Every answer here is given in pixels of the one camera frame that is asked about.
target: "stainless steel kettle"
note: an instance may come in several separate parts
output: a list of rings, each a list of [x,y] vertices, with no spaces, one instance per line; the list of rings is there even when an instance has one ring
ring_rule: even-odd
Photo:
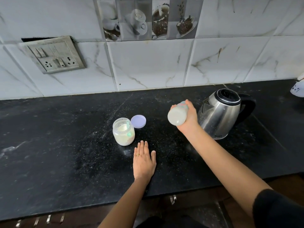
[[[199,124],[213,139],[222,139],[252,113],[255,103],[250,95],[220,89],[203,101],[198,112]]]

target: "black kettle handle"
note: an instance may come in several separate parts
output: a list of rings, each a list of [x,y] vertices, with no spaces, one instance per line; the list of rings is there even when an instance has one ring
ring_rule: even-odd
[[[241,99],[241,108],[243,105],[245,105],[244,109],[240,111],[239,116],[237,120],[235,121],[234,125],[239,124],[240,122],[244,121],[254,110],[256,100],[248,95],[248,94],[239,94],[239,97]]]

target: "jar lid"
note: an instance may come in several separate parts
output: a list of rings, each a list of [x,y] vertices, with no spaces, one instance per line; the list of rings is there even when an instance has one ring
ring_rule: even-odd
[[[140,129],[146,125],[146,118],[143,115],[135,115],[131,118],[131,123],[134,128]]]

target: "switch plate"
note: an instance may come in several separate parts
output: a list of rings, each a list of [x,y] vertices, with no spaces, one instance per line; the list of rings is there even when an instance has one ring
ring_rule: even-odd
[[[20,44],[42,73],[85,68],[70,36]]]

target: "jar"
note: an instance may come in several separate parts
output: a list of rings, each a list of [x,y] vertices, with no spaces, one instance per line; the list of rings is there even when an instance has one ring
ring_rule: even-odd
[[[135,138],[134,127],[127,118],[119,118],[113,123],[113,135],[121,146],[130,145]]]

